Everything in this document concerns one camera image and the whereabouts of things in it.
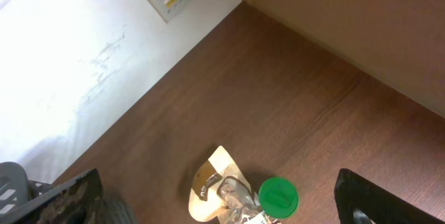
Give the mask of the tan brown snack pouch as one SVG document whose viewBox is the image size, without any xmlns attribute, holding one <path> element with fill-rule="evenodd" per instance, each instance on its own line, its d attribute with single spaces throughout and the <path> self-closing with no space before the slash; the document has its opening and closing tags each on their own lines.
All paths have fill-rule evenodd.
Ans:
<svg viewBox="0 0 445 224">
<path fill-rule="evenodd" d="M 195 173 L 188 211 L 199 222 L 217 218 L 221 224 L 282 224 L 266 214 L 258 194 L 222 146 Z"/>
</svg>

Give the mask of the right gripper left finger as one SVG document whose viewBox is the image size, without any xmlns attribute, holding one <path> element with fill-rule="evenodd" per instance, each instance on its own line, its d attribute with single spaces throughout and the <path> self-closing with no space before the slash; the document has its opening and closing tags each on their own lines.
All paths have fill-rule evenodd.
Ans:
<svg viewBox="0 0 445 224">
<path fill-rule="evenodd" d="M 102 195 L 99 173 L 92 169 L 53 186 L 46 193 L 12 210 L 1 217 L 1 223 L 94 224 L 98 221 Z"/>
</svg>

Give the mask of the green lid spice jar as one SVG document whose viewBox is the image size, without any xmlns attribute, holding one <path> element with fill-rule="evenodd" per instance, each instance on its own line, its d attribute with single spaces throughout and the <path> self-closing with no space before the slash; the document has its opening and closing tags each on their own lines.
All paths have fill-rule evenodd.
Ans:
<svg viewBox="0 0 445 224">
<path fill-rule="evenodd" d="M 283 177 L 271 177 L 260 186 L 259 202 L 270 217 L 285 219 L 296 213 L 300 197 L 292 182 Z"/>
</svg>

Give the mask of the grey plastic shopping basket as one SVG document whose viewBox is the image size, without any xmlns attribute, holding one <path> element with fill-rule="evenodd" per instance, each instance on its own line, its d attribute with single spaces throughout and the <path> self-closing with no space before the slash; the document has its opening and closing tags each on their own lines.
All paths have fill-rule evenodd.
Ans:
<svg viewBox="0 0 445 224">
<path fill-rule="evenodd" d="M 1 163 L 1 217 L 53 188 L 51 184 L 29 180 L 18 163 Z"/>
</svg>

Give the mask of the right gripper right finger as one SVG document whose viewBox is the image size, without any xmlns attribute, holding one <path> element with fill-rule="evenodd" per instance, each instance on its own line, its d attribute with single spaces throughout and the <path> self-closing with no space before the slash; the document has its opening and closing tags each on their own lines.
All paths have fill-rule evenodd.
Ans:
<svg viewBox="0 0 445 224">
<path fill-rule="evenodd" d="M 341 224 L 444 224 L 346 168 L 339 171 L 334 199 Z"/>
</svg>

